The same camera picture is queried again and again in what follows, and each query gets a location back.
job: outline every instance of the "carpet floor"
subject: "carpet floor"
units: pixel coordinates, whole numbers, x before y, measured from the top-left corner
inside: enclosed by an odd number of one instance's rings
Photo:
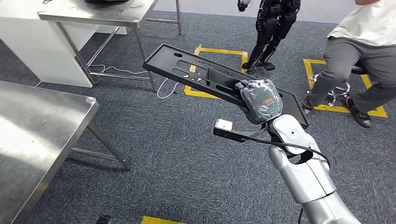
[[[152,17],[174,18],[154,11]],[[205,48],[248,51],[256,42],[255,19],[182,14],[184,35],[177,26],[146,22],[142,27],[148,53],[165,42],[194,52]],[[263,72],[278,87],[301,100],[308,90],[303,59],[321,59],[325,36],[334,24],[297,22]],[[106,39],[95,34],[82,49],[89,59]],[[240,56],[202,52],[201,56],[240,68]],[[115,36],[95,64],[142,71],[137,41]],[[313,66],[314,73],[321,65]],[[0,79],[36,85],[39,80],[0,42]],[[164,80],[156,75],[159,85]],[[92,89],[41,84],[42,88],[96,97],[101,108],[98,127],[131,163],[131,170],[90,156],[71,153],[34,209],[28,224],[96,223],[111,215],[112,224],[139,224],[142,216],[189,224],[297,223],[300,206],[293,202],[280,174],[273,168],[267,146],[238,143],[212,134],[216,119],[234,123],[240,131],[257,130],[238,107],[223,100],[190,97],[179,85],[177,94],[158,99],[150,83],[98,78]],[[168,94],[168,81],[161,95]],[[351,77],[353,93],[364,90],[359,76]],[[384,106],[388,118],[373,117],[374,127],[360,127],[350,114],[313,111],[307,132],[333,163],[332,178],[346,205],[367,224],[396,223],[396,104]],[[85,131],[78,147],[106,152]]]

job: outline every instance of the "stainless steel table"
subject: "stainless steel table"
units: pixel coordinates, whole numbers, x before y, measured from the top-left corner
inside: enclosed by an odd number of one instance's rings
[[[70,151],[128,164],[91,121],[95,98],[0,81],[0,224],[23,223]],[[114,155],[73,148],[88,127]]]
[[[143,56],[143,59],[146,59],[147,55],[144,50],[143,41],[139,30],[141,27],[141,22],[146,20],[148,13],[153,10],[157,2],[158,0],[129,0],[127,2],[91,4],[88,0],[53,0],[45,4],[44,9],[38,12],[38,15],[42,20],[54,21],[57,23],[61,32],[73,49],[74,53],[76,53],[76,59],[78,63],[82,66],[85,75],[92,82],[92,84],[96,83],[93,76],[128,78],[141,81],[150,81],[154,91],[156,91],[154,78],[150,71],[148,72],[149,78],[134,77],[118,74],[91,72],[89,66],[91,66],[92,62],[96,59],[96,57],[100,54],[100,52],[110,41],[110,39],[116,34],[120,27],[133,28],[139,43],[141,55]],[[166,23],[177,23],[179,28],[179,34],[181,34],[182,25],[179,0],[176,0],[176,8],[177,21],[159,19],[147,20]],[[98,49],[98,51],[93,55],[91,60],[89,60],[88,63],[85,63],[77,47],[73,43],[72,39],[66,32],[61,22],[106,25],[115,26],[116,28],[109,35],[108,39],[103,43],[103,45]]]

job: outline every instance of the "white cable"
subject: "white cable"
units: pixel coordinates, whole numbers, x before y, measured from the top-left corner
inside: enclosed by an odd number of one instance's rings
[[[166,79],[162,82],[162,84],[160,85],[160,88],[158,88],[157,97],[160,98],[160,99],[166,99],[166,98],[170,97],[170,96],[172,95],[172,93],[175,92],[175,89],[176,89],[177,85],[179,84],[179,83],[176,83],[176,84],[175,84],[175,86],[173,87],[172,92],[170,92],[170,94],[169,94],[168,96],[160,97],[160,90],[161,90],[162,86],[165,84],[165,82],[166,82],[167,80],[168,80],[168,78],[166,78]]]
[[[35,87],[38,87],[42,82],[40,81]]]
[[[102,71],[100,71],[99,73],[103,73],[103,72],[105,72],[105,71],[108,70],[108,69],[114,69],[114,70],[121,71],[121,72],[127,72],[127,73],[133,74],[133,75],[138,75],[138,74],[147,73],[147,71],[142,71],[142,72],[131,72],[131,71],[128,71],[128,70],[117,69],[116,67],[113,67],[113,66],[110,66],[110,67],[106,68],[106,66],[105,66],[104,64],[93,64],[93,65],[91,65],[90,67],[103,67]],[[159,93],[160,93],[160,90],[161,90],[162,86],[165,84],[165,82],[166,82],[167,80],[168,80],[168,78],[166,78],[166,79],[162,82],[162,84],[160,85],[160,88],[159,88],[158,91],[157,91],[157,97],[160,98],[160,99],[166,99],[166,98],[170,97],[170,96],[172,95],[172,93],[175,92],[175,89],[176,89],[177,85],[179,84],[179,83],[176,83],[176,84],[175,84],[175,86],[173,87],[172,92],[171,92],[168,96],[160,97],[160,94],[159,94]]]
[[[108,69],[114,69],[114,70],[117,70],[117,71],[127,72],[127,73],[132,74],[132,75],[139,75],[139,74],[147,73],[147,71],[131,72],[131,71],[128,71],[128,70],[117,69],[114,66],[110,66],[110,67],[106,68],[106,66],[104,64],[94,64],[94,65],[91,65],[90,67],[99,67],[99,66],[103,67],[103,70],[100,73],[103,73],[103,72],[107,71]]]

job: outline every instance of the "person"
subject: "person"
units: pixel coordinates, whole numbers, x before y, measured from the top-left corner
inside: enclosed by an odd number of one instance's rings
[[[370,128],[367,112],[396,98],[396,0],[355,1],[356,9],[327,36],[326,68],[302,107],[309,112],[321,104],[331,89],[348,79],[359,61],[376,84],[343,105],[361,126]]]

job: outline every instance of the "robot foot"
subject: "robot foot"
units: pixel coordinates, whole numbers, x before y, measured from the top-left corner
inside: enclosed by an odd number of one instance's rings
[[[242,65],[242,69],[245,70],[245,73],[247,75],[250,75],[250,76],[253,76],[255,78],[258,78],[256,70],[254,68],[252,68],[252,67],[249,67],[247,62]]]
[[[267,71],[272,71],[272,70],[275,69],[274,64],[271,63],[271,62],[268,62],[268,61],[258,62],[258,63],[256,64],[256,67],[263,67],[263,68],[265,68],[265,70],[267,70]]]

